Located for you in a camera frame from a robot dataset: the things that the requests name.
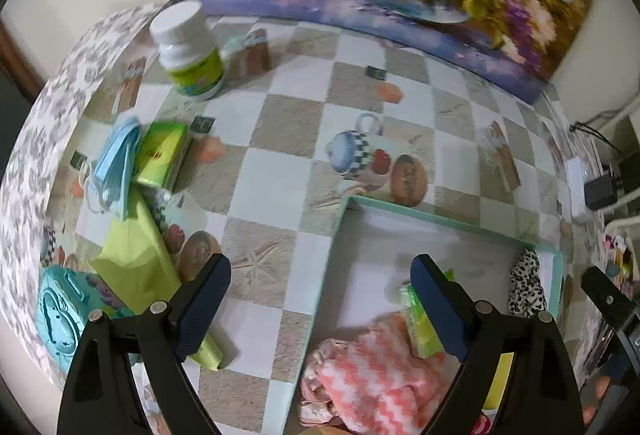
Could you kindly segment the yellow soft hat toy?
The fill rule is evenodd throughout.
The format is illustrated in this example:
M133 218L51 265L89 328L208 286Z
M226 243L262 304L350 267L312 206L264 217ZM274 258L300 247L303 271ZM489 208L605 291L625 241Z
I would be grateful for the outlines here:
M499 408L504 391L506 390L506 383L508 383L509 380L513 357L513 353L503 353L500 355L494 378L492 379L484 402L484 410L497 410Z

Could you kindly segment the green cloth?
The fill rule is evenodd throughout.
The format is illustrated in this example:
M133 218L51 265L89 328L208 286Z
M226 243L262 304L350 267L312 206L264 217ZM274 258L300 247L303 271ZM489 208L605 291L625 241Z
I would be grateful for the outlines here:
M100 254L90 266L130 311L140 315L157 301L168 301L186 282L192 281L210 255L220 251L215 237L204 230L191 236L179 249L179 262L171 259L160 229L140 192L131 189L127 218L113 219Z

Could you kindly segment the blue face mask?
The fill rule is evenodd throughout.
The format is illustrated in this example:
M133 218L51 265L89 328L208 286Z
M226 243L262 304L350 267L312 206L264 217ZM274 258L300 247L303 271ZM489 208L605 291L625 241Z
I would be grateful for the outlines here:
M86 160L82 165L79 181L92 213L111 214L119 221L127 218L129 187L141 133L137 117L118 119L99 158Z

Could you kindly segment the green tissue pack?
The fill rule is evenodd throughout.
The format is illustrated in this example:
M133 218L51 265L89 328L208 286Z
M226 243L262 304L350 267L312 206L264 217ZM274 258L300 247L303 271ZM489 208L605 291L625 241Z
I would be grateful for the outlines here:
M404 317L409 334L411 353L414 357L427 359L444 350L437 337L430 318L416 294L416 290L408 281L399 288L401 314Z
M185 124L153 122L134 160L132 180L137 185L172 192L190 143Z

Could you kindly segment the black white leopard scrunchie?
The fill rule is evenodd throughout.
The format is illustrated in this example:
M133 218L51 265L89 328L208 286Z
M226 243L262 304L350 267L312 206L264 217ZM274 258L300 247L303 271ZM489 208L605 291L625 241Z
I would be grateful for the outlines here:
M511 316L530 318L547 309L537 253L526 247L510 271L508 311Z

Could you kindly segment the teal plastic box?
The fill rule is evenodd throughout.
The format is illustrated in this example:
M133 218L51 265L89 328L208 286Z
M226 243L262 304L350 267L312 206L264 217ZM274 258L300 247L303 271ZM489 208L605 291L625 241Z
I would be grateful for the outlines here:
M95 273L81 273L60 265L43 270L36 327L43 345L63 373L67 373L90 311L110 318L130 317L127 307Z

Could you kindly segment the pink white fluffy cloth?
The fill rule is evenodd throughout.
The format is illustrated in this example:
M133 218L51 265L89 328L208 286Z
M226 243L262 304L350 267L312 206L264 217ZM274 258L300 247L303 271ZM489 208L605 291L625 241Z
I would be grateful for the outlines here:
M420 434L458 368L444 351L413 355L405 319L393 314L354 340L324 340L309 353L297 415L303 426L354 434Z

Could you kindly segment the black power adapter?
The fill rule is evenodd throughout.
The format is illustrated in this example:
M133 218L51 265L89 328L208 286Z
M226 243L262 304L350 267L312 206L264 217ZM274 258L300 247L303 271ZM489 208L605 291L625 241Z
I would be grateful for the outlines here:
M618 200L620 179L611 173L605 173L584 185L585 205L590 211L599 211Z

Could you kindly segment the teal-rimmed white tray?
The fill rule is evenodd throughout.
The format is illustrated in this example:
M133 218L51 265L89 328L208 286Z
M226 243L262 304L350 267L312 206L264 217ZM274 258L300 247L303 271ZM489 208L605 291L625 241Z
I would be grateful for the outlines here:
M284 307L310 316L300 352L337 337L346 340L399 311L399 287L412 260L428 254L452 270L472 299L506 311L509 273L530 247L540 262L540 281L551 315L559 314L563 256L555 247L513 238L462 221L352 197L338 208L332 236L299 233Z

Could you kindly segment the white rack shelf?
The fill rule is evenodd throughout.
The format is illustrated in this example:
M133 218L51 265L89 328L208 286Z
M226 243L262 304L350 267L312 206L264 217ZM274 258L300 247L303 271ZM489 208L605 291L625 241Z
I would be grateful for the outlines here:
M614 236L625 229L639 228L639 97L606 122L601 131L620 149L608 159L617 188L616 201L604 210L608 221L605 233Z

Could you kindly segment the white green-label pill bottle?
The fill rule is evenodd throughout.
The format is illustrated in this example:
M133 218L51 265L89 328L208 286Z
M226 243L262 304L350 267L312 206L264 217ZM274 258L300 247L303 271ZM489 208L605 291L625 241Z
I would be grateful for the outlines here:
M201 2L171 5L155 16L150 33L158 60L176 91L184 97L206 100L224 85L224 63Z

